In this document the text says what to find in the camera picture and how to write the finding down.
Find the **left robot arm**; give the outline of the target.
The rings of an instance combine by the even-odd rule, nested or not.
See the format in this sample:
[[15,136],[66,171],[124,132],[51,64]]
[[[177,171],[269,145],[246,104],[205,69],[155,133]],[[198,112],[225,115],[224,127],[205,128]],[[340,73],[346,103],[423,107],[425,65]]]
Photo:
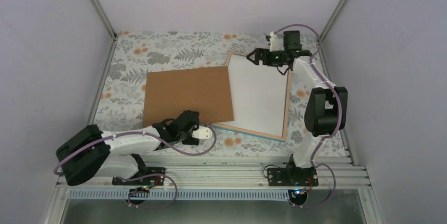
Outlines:
[[187,152],[178,147],[198,145],[215,139],[211,128],[199,122],[199,112],[183,111],[145,128],[130,131],[102,131],[90,124],[63,143],[55,152],[58,164],[53,172],[64,176],[69,186],[84,184],[96,177],[115,177],[123,183],[141,184],[147,177],[142,156],[171,149],[188,156],[206,151]]

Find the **brown backing board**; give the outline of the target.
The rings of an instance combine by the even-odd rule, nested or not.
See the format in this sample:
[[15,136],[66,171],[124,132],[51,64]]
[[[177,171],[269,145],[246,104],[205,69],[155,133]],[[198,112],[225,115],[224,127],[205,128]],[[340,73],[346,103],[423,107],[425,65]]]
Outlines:
[[201,123],[234,121],[227,66],[150,72],[145,84],[144,127],[183,111],[199,112]]

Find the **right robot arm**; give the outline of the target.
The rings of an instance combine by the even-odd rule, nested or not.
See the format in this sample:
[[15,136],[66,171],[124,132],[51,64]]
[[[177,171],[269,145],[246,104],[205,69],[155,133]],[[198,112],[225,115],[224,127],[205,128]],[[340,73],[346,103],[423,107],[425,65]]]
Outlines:
[[286,66],[286,73],[298,74],[311,87],[304,122],[309,135],[303,138],[298,150],[293,153],[285,167],[285,177],[289,184],[297,186],[311,178],[316,169],[315,157],[326,139],[333,137],[345,125],[347,109],[347,89],[336,86],[315,64],[316,52],[302,48],[299,31],[285,31],[283,42],[277,33],[266,37],[270,48],[256,48],[247,60],[255,65],[265,65],[279,69]]

